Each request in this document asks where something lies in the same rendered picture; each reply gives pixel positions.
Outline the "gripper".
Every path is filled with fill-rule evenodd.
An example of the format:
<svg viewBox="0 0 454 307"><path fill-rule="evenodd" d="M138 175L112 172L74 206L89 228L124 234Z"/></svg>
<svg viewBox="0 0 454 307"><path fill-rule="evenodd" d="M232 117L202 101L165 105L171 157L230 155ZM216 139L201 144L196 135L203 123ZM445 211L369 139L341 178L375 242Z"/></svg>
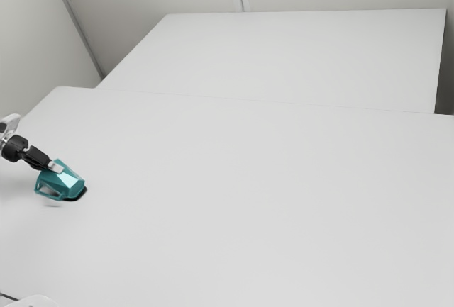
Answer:
<svg viewBox="0 0 454 307"><path fill-rule="evenodd" d="M12 163L16 163L22 159L22 153L28 148L28 140L20 135L11 136L1 149L1 156ZM27 157L23 158L32 169L42 171L50 170L60 174L63 172L63 166L52 161L44 152L34 146L30 146L27 150Z"/></svg>

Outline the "teal faceted mug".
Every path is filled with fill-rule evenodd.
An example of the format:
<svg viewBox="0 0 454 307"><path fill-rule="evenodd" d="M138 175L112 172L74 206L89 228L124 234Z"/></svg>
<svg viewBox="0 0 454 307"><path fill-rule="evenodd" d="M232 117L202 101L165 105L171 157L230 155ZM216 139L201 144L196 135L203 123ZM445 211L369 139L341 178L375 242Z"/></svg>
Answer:
<svg viewBox="0 0 454 307"><path fill-rule="evenodd" d="M52 162L59 172L52 169L41 170L34 192L54 201L78 201L87 192L85 180L60 159Z"/></svg>

